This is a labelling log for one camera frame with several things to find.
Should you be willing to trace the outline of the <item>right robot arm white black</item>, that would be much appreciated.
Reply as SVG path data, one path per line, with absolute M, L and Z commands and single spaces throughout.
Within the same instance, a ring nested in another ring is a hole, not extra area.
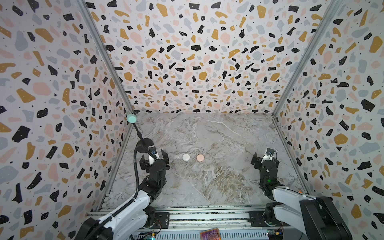
M 254 154 L 251 165 L 259 170 L 259 188 L 271 202 L 261 219 L 271 227 L 288 224 L 309 240 L 351 240 L 352 234 L 329 197 L 314 197 L 294 191 L 278 181 L 277 151 L 268 148 L 262 157 Z

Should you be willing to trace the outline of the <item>pink round earbud case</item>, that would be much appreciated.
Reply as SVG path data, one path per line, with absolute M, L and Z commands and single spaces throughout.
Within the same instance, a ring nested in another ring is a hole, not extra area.
M 202 155 L 202 154 L 197 155 L 197 161 L 198 162 L 202 162 L 204 160 L 205 160 L 205 156 L 204 155 Z

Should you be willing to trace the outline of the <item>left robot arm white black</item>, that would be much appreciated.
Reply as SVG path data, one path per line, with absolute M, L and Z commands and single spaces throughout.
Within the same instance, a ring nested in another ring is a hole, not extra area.
M 88 218 L 81 225 L 76 240 L 128 240 L 137 230 L 153 227 L 156 209 L 151 203 L 167 183 L 166 171 L 170 169 L 168 153 L 161 152 L 163 158 L 154 160 L 151 165 L 144 157 L 140 160 L 142 170 L 149 175 L 138 186 L 138 192 L 105 216 Z

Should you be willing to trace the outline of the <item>white earbud charging case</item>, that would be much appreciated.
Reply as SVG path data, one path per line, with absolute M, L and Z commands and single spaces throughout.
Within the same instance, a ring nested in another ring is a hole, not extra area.
M 182 156 L 182 159 L 183 159 L 183 161 L 188 162 L 188 161 L 191 159 L 191 157 L 190 157 L 189 154 L 184 154 L 184 155 Z

